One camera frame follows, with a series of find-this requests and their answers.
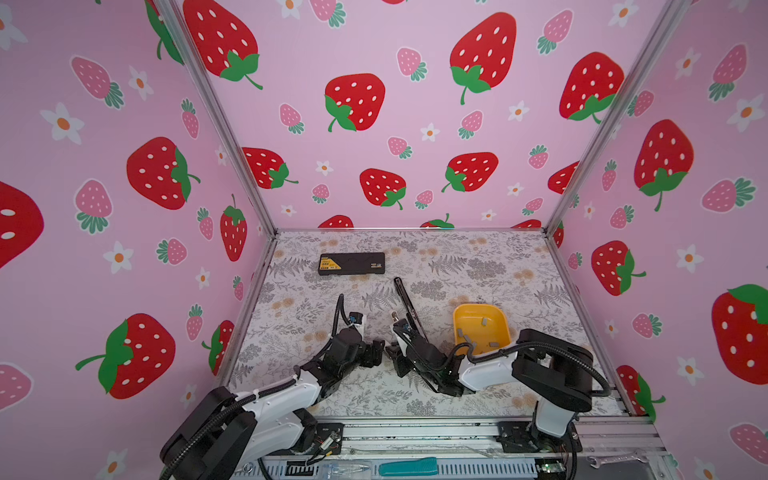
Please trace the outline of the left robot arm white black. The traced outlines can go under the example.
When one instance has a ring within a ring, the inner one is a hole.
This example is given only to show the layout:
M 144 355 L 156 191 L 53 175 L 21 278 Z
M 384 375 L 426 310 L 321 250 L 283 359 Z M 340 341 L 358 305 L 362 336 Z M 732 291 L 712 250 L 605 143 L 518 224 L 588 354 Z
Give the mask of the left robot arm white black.
M 277 451 L 309 448 L 315 420 L 308 408 L 335 393 L 358 367 L 381 364 L 384 343 L 364 340 L 365 316 L 334 309 L 331 335 L 288 378 L 251 392 L 211 390 L 160 451 L 162 479 L 228 479 L 243 463 Z

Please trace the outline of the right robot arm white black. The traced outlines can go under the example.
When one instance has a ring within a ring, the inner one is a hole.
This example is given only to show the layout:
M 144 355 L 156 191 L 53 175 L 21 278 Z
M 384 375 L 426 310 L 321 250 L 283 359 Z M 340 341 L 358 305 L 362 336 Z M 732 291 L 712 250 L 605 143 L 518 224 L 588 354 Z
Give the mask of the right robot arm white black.
M 507 452 L 579 451 L 575 422 L 592 409 L 595 397 L 611 395 L 608 380 L 594 367 L 592 354 L 534 329 L 516 343 L 481 354 L 469 342 L 441 352 L 415 329 L 398 322 L 396 341 L 385 347 L 398 376 L 417 373 L 438 394 L 460 398 L 492 386 L 518 382 L 538 400 L 532 420 L 520 433 L 500 432 Z

